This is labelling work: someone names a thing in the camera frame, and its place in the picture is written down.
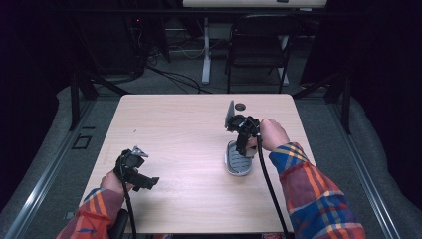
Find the human hand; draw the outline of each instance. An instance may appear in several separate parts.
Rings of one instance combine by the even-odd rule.
[[[273,119],[262,119],[260,123],[260,133],[263,149],[273,151],[280,145],[289,143],[289,137],[282,126]],[[257,139],[248,141],[247,147],[257,145]]]
[[[123,186],[121,185],[121,181],[118,179],[118,177],[114,174],[113,171],[109,172],[103,177],[100,187],[117,192],[118,194],[124,196],[124,190]],[[126,188],[127,191],[131,191],[133,189],[133,185],[127,183]]]

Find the chair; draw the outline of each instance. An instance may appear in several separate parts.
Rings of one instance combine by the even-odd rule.
[[[279,93],[289,61],[292,40],[301,30],[301,24],[294,16],[281,14],[246,15],[232,26],[226,69],[227,93],[230,94],[231,71],[234,68],[283,68],[279,77]],[[282,47],[281,38],[287,36]]]

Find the wooden table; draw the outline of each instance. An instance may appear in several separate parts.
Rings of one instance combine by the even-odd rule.
[[[123,150],[138,145],[149,154],[139,173],[160,177],[152,190],[129,193],[138,233],[283,231],[258,155],[246,176],[225,168],[227,143],[238,135],[224,128],[231,100],[246,105],[236,114],[280,122],[315,163],[289,95],[128,95],[120,100],[84,196],[100,185]],[[265,150],[264,158],[292,231],[279,176]]]

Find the forearm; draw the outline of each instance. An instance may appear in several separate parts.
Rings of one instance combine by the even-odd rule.
[[[94,189],[57,238],[107,238],[124,198],[107,189]]]
[[[279,172],[297,238],[364,238],[344,194],[308,162],[298,144],[280,146],[270,159]]]

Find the black cable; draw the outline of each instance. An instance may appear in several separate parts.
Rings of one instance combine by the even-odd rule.
[[[121,175],[120,181],[121,181],[121,185],[123,187],[124,198],[126,199],[127,211],[129,213],[129,218],[130,218],[130,226],[131,226],[131,229],[132,229],[132,236],[133,236],[133,239],[136,239],[136,224],[134,223],[133,208],[131,207],[129,192],[127,191],[126,183],[124,181],[124,172],[123,172],[123,169],[122,169],[121,161],[120,161],[120,175]]]
[[[191,87],[193,89],[196,89],[198,91],[197,94],[200,94],[200,93],[212,94],[211,92],[208,92],[208,91],[203,90],[194,79],[189,78],[187,76],[184,76],[184,75],[181,75],[181,74],[177,74],[177,73],[170,73],[170,72],[161,71],[161,70],[158,70],[158,69],[153,68],[153,67],[150,67],[150,66],[146,66],[146,68],[149,69],[149,70],[151,70],[151,71],[153,71],[153,72],[155,72],[155,73],[157,73],[157,74],[159,74],[159,75],[161,75],[161,76],[166,77],[167,79],[169,79],[170,81],[172,81],[174,84],[176,84],[175,82],[178,82],[178,83],[184,84],[184,85],[186,85],[188,87]],[[184,78],[186,80],[189,80],[189,82],[186,82],[183,79],[179,79],[177,77],[181,77],[181,78]],[[181,89],[182,91],[184,91],[185,93],[187,93],[179,85],[176,84],[176,86],[179,89]]]
[[[273,185],[271,184],[270,177],[268,176],[267,167],[265,166],[264,156],[263,156],[263,148],[262,148],[262,142],[261,142],[262,139],[261,139],[261,134],[259,133],[258,127],[257,127],[257,131],[258,131],[258,133],[257,133],[258,155],[260,156],[260,163],[261,163],[261,167],[263,169],[263,174],[264,174],[265,180],[267,182],[267,186],[268,186],[268,189],[270,191],[271,198],[273,199],[274,206],[276,207],[277,214],[279,215],[280,222],[282,223],[283,232],[284,232],[286,238],[290,238],[289,232],[288,232],[288,227],[286,226],[286,222],[285,222],[285,219],[283,217],[282,210],[280,209],[279,202],[277,201],[276,193],[274,192]]]

